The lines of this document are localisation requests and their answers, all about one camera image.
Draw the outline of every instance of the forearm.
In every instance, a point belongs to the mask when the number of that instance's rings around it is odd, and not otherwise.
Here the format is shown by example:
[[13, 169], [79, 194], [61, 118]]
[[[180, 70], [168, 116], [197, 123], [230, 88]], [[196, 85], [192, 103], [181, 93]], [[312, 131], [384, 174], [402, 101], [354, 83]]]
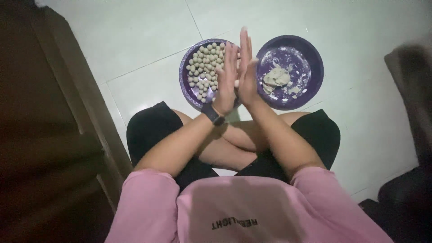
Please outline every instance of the forearm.
[[262, 100], [246, 107], [288, 176], [306, 166], [324, 167], [316, 151]]
[[134, 170], [155, 169], [173, 177], [177, 176], [213, 128], [214, 125], [207, 116], [200, 114], [158, 142], [144, 155]]

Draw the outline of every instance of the pink t-shirt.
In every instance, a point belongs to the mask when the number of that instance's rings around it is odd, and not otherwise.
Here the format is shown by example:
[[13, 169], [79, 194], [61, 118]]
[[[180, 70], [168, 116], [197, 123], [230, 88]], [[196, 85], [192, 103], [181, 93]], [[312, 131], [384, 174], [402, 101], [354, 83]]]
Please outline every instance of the pink t-shirt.
[[132, 172], [107, 243], [392, 242], [340, 187], [333, 172], [308, 167], [291, 185], [221, 176], [180, 195], [167, 173]]

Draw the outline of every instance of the person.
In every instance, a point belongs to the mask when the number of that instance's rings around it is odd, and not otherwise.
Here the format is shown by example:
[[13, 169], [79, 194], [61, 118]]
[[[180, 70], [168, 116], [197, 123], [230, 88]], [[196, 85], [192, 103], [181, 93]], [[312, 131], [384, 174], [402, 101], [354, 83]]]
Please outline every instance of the person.
[[106, 242], [392, 242], [329, 171], [338, 126], [323, 110], [276, 115], [257, 93], [246, 28], [240, 39], [240, 68], [227, 43], [211, 108], [220, 121], [238, 96], [253, 120], [221, 125], [163, 102], [138, 112], [127, 127], [135, 167]]

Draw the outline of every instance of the leg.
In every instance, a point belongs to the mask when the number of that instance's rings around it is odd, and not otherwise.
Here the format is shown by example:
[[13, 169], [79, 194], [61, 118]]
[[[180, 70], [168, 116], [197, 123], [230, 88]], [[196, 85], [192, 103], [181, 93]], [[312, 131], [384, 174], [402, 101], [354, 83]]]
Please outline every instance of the leg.
[[[182, 126], [181, 119], [164, 102], [136, 113], [126, 131], [132, 164], [135, 166], [147, 151]], [[218, 175], [210, 165], [192, 157], [174, 179], [182, 191], [193, 181], [214, 176]]]
[[[291, 119], [294, 116], [286, 115], [283, 118], [284, 121], [291, 125], [291, 128], [315, 149], [326, 168], [330, 169], [336, 158], [340, 144], [340, 131], [337, 124], [328, 118], [323, 110], [314, 113], [296, 113], [298, 116], [296, 120], [293, 121]], [[249, 125], [249, 128], [258, 129], [256, 125]], [[244, 136], [245, 134], [248, 135], [250, 131], [243, 130], [242, 133], [244, 134], [239, 134]], [[236, 137], [236, 134], [229, 134], [228, 136]], [[253, 141], [253, 139], [249, 139], [249, 145], [254, 144]], [[237, 176], [265, 176], [289, 183], [288, 178], [268, 148], [264, 152], [259, 153], [258, 158], [237, 173]]]
[[[278, 117], [291, 126], [297, 119], [306, 114], [309, 112], [290, 112]], [[222, 137], [231, 144], [252, 152], [263, 152], [268, 149], [267, 139], [254, 121], [233, 122], [225, 126]]]
[[[187, 115], [174, 110], [183, 124], [192, 119]], [[201, 161], [215, 167], [239, 171], [257, 158], [252, 152], [247, 152], [232, 145], [216, 132], [212, 133], [199, 149], [197, 156]]]

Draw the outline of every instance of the tile floor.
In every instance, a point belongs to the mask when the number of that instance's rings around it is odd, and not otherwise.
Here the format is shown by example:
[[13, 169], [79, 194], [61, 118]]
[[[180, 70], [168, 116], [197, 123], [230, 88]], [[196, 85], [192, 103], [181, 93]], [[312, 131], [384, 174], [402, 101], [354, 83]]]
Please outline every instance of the tile floor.
[[[332, 171], [355, 200], [376, 199], [381, 185], [417, 165], [407, 115], [384, 55], [431, 32], [428, 1], [44, 2], [69, 22], [125, 146], [130, 118], [160, 101], [198, 115], [180, 92], [181, 58], [203, 39], [239, 43], [246, 25], [254, 54], [287, 34], [309, 40], [320, 52], [323, 85], [297, 110], [322, 108], [339, 125], [342, 141]], [[238, 116], [251, 118], [243, 106]]]

